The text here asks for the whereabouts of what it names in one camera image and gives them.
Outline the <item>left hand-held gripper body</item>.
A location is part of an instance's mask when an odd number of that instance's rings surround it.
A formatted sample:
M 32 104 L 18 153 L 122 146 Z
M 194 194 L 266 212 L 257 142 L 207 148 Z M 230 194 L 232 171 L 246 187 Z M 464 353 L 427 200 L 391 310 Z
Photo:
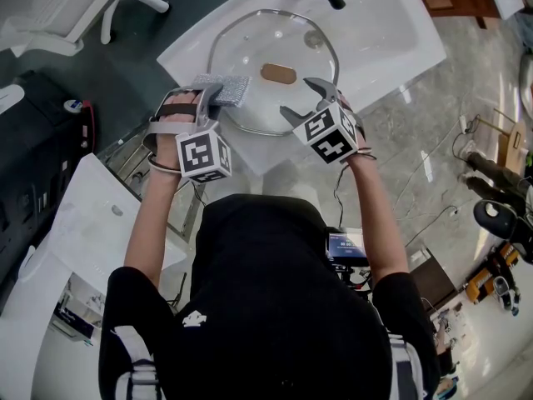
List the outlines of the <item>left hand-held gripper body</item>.
M 179 175 L 195 183 L 209 183 L 232 175 L 231 149 L 216 132 L 217 120 L 199 120 L 198 104 L 178 103 L 166 105 L 165 101 L 180 93 L 196 92 L 200 100 L 199 85 L 172 89 L 162 100 L 155 115 L 149 119 L 143 145 L 150 151 L 150 166 L 162 173 Z M 186 113 L 195 117 L 194 123 L 161 122 L 160 117 L 173 113 Z M 157 163 L 157 136 L 172 135 L 176 139 L 179 169 Z

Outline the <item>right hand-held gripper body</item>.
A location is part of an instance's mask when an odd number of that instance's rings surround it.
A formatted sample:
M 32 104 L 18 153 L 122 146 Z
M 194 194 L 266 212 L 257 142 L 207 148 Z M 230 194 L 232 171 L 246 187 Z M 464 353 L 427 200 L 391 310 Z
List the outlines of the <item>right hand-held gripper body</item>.
M 293 133 L 324 163 L 333 164 L 359 150 L 356 128 L 353 116 L 336 100 L 307 117 Z

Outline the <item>person's left hand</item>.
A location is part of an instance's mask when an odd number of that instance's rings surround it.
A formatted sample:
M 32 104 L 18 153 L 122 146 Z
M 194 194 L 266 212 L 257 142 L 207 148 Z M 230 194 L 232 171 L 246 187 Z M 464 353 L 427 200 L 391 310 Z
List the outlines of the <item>person's left hand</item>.
M 197 93 L 192 92 L 184 92 L 180 93 L 175 96 L 169 97 L 165 104 L 171 105 L 171 104 L 178 104 L 178 103 L 186 103 L 186 104 L 198 104 L 199 97 L 197 96 Z M 166 116 L 160 117 L 161 122 L 169 123 L 169 122 L 177 122 L 177 123 L 194 123 L 195 117 L 190 114 L 186 113 L 173 113 L 168 114 Z M 176 139 L 172 135 L 168 134 L 159 134 L 157 136 L 157 157 L 156 161 L 158 164 L 172 169 L 179 169 L 179 157 L 177 152 L 177 143 Z

